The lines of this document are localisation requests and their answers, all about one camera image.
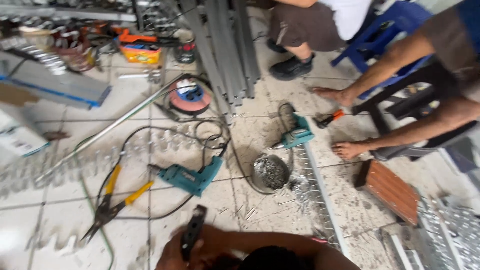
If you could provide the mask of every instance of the electric drill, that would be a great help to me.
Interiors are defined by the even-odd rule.
[[[292,113],[292,116],[295,120],[295,127],[292,130],[283,133],[281,141],[274,144],[271,149],[290,149],[313,139],[314,135],[310,131],[307,119],[296,113]]]
[[[210,164],[203,166],[198,172],[178,164],[170,165],[166,169],[154,164],[148,164],[147,169],[151,173],[158,175],[165,182],[200,197],[203,190],[212,182],[222,166],[222,156],[227,150],[227,144],[228,142],[225,143],[222,152],[218,156],[212,157]]]

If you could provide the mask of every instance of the black tool handle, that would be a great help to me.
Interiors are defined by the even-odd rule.
[[[183,233],[181,238],[180,248],[184,261],[190,260],[190,252],[192,251],[193,245],[198,240],[206,215],[207,208],[205,206],[198,204],[193,210],[192,219],[188,222],[187,230]]]

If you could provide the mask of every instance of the brown wooden board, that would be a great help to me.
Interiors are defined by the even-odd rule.
[[[383,164],[364,161],[355,187],[364,187],[403,221],[417,225],[418,194]]]

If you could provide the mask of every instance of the sneaker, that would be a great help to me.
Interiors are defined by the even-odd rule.
[[[312,60],[302,63],[297,57],[292,57],[287,61],[276,63],[270,68],[270,74],[281,81],[291,81],[299,76],[312,71]]]
[[[271,38],[269,38],[269,39],[267,40],[267,47],[268,47],[269,49],[271,49],[272,51],[275,51],[275,52],[278,52],[278,53],[285,53],[285,52],[287,52],[287,50],[286,50],[283,46],[277,45],[276,42],[275,42],[273,39],[271,39]]]

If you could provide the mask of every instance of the green wire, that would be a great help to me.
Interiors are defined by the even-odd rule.
[[[81,141],[79,144],[77,144],[75,146],[75,149],[73,149],[73,158],[75,159],[75,162],[77,164],[79,164],[78,159],[77,159],[77,149],[78,149],[78,147],[80,147],[82,144],[84,144],[86,141],[88,141],[92,137],[93,136],[90,136],[90,137],[86,138],[85,140]],[[92,211],[92,214],[95,216],[96,210],[95,210],[95,207],[93,206],[92,200],[90,199],[90,196],[89,196],[89,193],[88,193],[88,190],[87,190],[87,186],[85,184],[85,179],[83,178],[80,170],[78,172],[78,177],[79,177],[79,180],[80,180],[80,184],[82,186],[82,190],[84,192],[84,196],[87,198],[88,206],[90,207],[90,210]],[[112,265],[113,265],[113,260],[115,258],[115,254],[113,253],[113,248],[110,245],[110,242],[108,241],[108,238],[105,235],[105,232],[103,231],[103,228],[100,228],[100,233],[102,234],[103,242],[105,243],[105,246],[107,246],[107,251],[108,251],[108,254],[110,255],[110,265],[108,266],[108,270],[111,270]]]

